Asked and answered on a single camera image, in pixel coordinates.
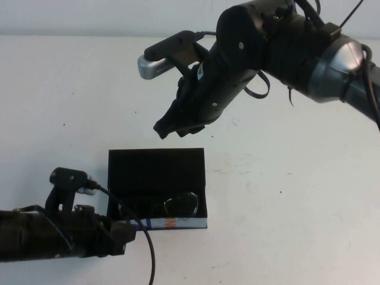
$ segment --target wire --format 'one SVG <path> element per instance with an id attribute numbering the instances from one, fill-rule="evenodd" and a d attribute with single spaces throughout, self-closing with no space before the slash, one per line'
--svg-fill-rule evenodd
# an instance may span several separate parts
<path id="1" fill-rule="evenodd" d="M 114 194 L 112 194 L 111 192 L 109 192 L 107 189 L 103 188 L 100 185 L 97 185 L 96 189 L 103 192 L 104 194 L 109 196 L 109 198 L 113 199 L 115 202 L 123 206 L 125 211 L 128 213 L 128 215 L 130 215 L 132 219 L 134 219 L 137 222 L 137 224 L 140 226 L 141 230 L 144 232 L 145 236 L 147 237 L 149 249 L 150 249 L 150 255 L 152 259 L 152 269 L 151 269 L 151 274 L 150 274 L 149 285 L 153 285 L 154 275 L 156 273 L 156 255 L 154 253 L 153 242 L 147 228 L 144 226 L 142 221 L 135 215 L 135 213 L 133 213 L 133 211 L 127 205 L 125 205 L 125 203 L 121 199 L 119 199 Z"/>
<path id="2" fill-rule="evenodd" d="M 321 27 L 325 25 L 325 23 L 322 21 L 322 19 L 319 16 L 319 14 L 321 13 L 321 3 L 319 0 L 315 0 L 316 7 L 319 13 L 314 10 L 312 5 L 310 5 L 310 3 L 307 0 L 294 0 L 294 1 L 295 3 L 298 4 L 298 6 L 301 7 L 303 12 L 305 12 L 306 18 L 309 18 L 317 29 L 320 29 Z"/>
<path id="3" fill-rule="evenodd" d="M 366 58 L 363 61 L 363 82 L 365 85 L 369 106 L 372 109 L 373 117 L 375 118 L 375 122 L 378 124 L 380 131 L 380 113 L 378 107 L 379 102 L 375 94 L 375 90 L 373 89 L 373 83 L 369 76 L 371 73 L 372 51 L 369 46 L 366 45 L 362 45 L 362 49 L 366 53 Z"/>
<path id="4" fill-rule="evenodd" d="M 293 101 L 292 101 L 292 88 L 290 86 L 287 87 L 289 89 L 289 102 L 290 104 L 292 104 L 292 106 L 294 107 L 293 105 Z"/>
<path id="5" fill-rule="evenodd" d="M 49 214 L 46 212 L 44 208 L 38 205 L 29 206 L 21 209 L 15 209 L 13 210 L 16 213 L 30 213 L 30 212 L 37 212 L 39 213 L 46 221 L 49 222 L 53 226 L 53 228 L 57 231 L 57 233 L 61 236 L 61 238 L 65 241 L 65 243 L 68 245 L 69 250 L 71 251 L 74 248 L 74 243 L 72 242 L 72 239 L 70 236 L 60 227 L 60 225 L 53 221 L 52 217 L 49 217 Z"/>
<path id="6" fill-rule="evenodd" d="M 258 94 L 256 92 L 253 92 L 252 90 L 250 90 L 248 87 L 245 87 L 244 91 L 245 91 L 245 93 L 247 93 L 248 95 L 250 95 L 251 97 L 253 97 L 255 99 L 267 98 L 267 96 L 269 95 L 269 92 L 271 90 L 271 83 L 270 83 L 268 77 L 262 71 L 257 72 L 257 75 L 259 75 L 259 77 L 262 80 L 264 80 L 264 82 L 266 83 L 266 85 L 268 87 L 268 91 L 265 94 Z"/>
<path id="7" fill-rule="evenodd" d="M 356 10 L 359 9 L 359 7 L 363 4 L 364 0 L 360 0 L 360 2 L 356 5 L 354 10 L 351 11 L 351 13 L 347 16 L 346 19 L 344 19 L 343 23 L 340 24 L 340 28 L 343 28 L 343 26 L 346 24 L 346 22 L 349 21 L 349 19 L 352 17 L 353 14 L 355 14 Z"/>

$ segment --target white surface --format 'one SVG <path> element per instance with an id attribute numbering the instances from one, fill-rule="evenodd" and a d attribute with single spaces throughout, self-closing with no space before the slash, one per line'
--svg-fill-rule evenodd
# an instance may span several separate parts
<path id="1" fill-rule="evenodd" d="M 248 0 L 2 0 L 0 34 L 169 36 L 216 29 L 220 14 Z M 340 24 L 359 0 L 321 0 L 322 17 Z M 380 2 L 366 0 L 347 23 L 353 37 L 380 39 Z"/>
<path id="2" fill-rule="evenodd" d="M 0 209 L 43 205 L 57 166 L 106 185 L 108 149 L 204 147 L 209 228 L 151 233 L 155 284 L 378 284 L 376 126 L 339 102 L 295 93 L 292 107 L 272 80 L 267 100 L 242 93 L 198 135 L 162 141 L 152 127 L 179 73 L 144 81 L 136 66 L 157 41 L 0 37 Z M 379 62 L 380 42 L 367 43 Z M 101 194 L 75 202 L 106 212 Z M 149 275 L 141 233 L 125 256 L 0 264 L 2 285 L 145 285 Z"/>

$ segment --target glasses lens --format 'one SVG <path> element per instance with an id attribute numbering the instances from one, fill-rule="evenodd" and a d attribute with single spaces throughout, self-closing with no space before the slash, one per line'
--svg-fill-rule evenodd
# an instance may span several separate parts
<path id="1" fill-rule="evenodd" d="M 198 196 L 192 192 L 179 194 L 167 200 L 164 209 L 170 217 L 193 217 L 198 212 Z"/>

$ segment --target open box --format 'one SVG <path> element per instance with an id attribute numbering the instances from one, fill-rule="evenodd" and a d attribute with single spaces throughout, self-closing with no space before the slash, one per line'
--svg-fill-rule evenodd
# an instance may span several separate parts
<path id="1" fill-rule="evenodd" d="M 109 191 L 122 199 L 149 230 L 207 228 L 205 184 L 203 148 L 109 151 Z M 197 196 L 196 215 L 168 216 L 155 210 L 183 193 Z M 111 199 L 107 216 L 137 224 Z"/>

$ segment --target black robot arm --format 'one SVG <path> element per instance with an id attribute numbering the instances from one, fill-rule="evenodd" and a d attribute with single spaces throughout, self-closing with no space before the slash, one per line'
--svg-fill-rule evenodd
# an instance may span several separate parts
<path id="1" fill-rule="evenodd" d="M 45 208 L 0 211 L 0 262 L 124 254 L 136 227 L 95 214 L 91 206 L 72 209 L 75 193 L 93 195 L 97 183 L 85 172 L 63 168 L 52 172 L 50 182 Z"/>
<path id="2" fill-rule="evenodd" d="M 201 131 L 262 71 L 316 102 L 341 100 L 380 124 L 373 96 L 380 94 L 380 70 L 371 50 L 342 34 L 340 26 L 325 24 L 308 1 L 295 2 L 254 0 L 226 10 L 210 51 L 197 43 L 204 33 L 190 31 L 145 50 L 138 61 L 143 78 L 172 67 L 183 75 L 176 100 L 154 127 L 161 138 Z"/>

